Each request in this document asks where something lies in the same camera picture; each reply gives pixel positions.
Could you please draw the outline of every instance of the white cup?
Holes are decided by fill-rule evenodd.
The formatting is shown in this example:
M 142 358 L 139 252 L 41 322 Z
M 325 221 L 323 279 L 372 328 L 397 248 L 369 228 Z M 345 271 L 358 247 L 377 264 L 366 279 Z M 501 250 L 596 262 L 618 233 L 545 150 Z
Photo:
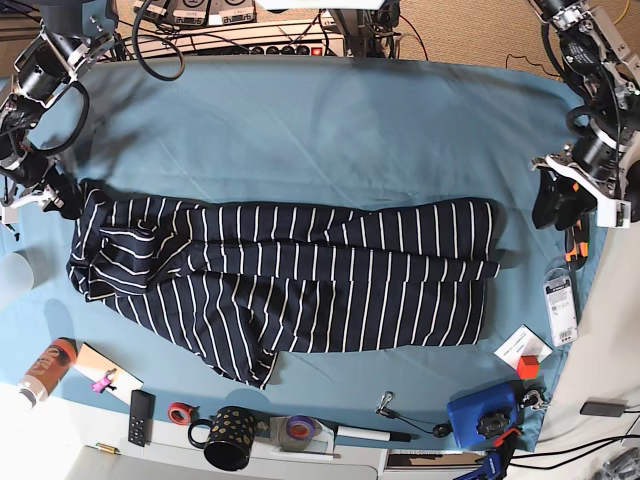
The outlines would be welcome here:
M 0 310 L 33 288 L 31 265 L 17 253 L 0 259 Z

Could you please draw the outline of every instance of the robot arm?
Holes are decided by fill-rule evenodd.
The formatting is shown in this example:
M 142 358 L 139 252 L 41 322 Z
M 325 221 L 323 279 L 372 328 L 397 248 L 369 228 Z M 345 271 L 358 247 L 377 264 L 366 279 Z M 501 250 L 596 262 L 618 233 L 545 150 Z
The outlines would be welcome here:
M 1 204 L 6 210 L 37 202 L 45 211 L 75 219 L 81 213 L 79 192 L 56 166 L 59 149 L 38 150 L 27 133 L 69 88 L 82 94 L 88 111 L 79 80 L 113 46 L 118 17 L 115 0 L 63 2 L 41 4 L 40 34 L 16 60 L 16 73 L 0 92 L 0 174 L 12 182 Z
M 541 172 L 534 224 L 564 230 L 596 208 L 599 226 L 628 227 L 640 219 L 640 171 L 633 167 L 640 158 L 640 58 L 601 6 L 530 1 L 551 62 L 584 101 L 567 115 L 575 144 L 533 160 Z M 551 49 L 550 28 L 560 39 L 562 65 Z

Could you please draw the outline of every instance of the water bottle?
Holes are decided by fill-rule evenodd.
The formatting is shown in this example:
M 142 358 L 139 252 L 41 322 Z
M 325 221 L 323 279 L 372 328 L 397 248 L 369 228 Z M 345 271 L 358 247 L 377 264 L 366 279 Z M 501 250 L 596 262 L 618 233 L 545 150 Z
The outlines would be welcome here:
M 46 401 L 77 358 L 78 352 L 73 340 L 54 340 L 18 383 L 18 401 L 25 409 Z

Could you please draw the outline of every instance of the orange cube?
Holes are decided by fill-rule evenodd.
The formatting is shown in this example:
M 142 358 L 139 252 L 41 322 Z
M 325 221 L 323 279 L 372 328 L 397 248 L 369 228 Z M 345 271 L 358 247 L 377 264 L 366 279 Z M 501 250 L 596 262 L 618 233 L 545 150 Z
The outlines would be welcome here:
M 538 358 L 533 355 L 523 355 L 518 361 L 518 376 L 522 380 L 533 380 L 538 376 L 540 364 Z

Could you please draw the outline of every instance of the striped garment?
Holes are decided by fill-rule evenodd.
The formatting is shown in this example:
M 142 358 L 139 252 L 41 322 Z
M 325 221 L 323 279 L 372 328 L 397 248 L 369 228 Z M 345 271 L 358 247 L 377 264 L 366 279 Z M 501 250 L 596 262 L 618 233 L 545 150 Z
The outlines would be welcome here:
M 259 388 L 281 351 L 475 343 L 499 270 L 484 200 L 368 212 L 83 189 L 73 286 Z

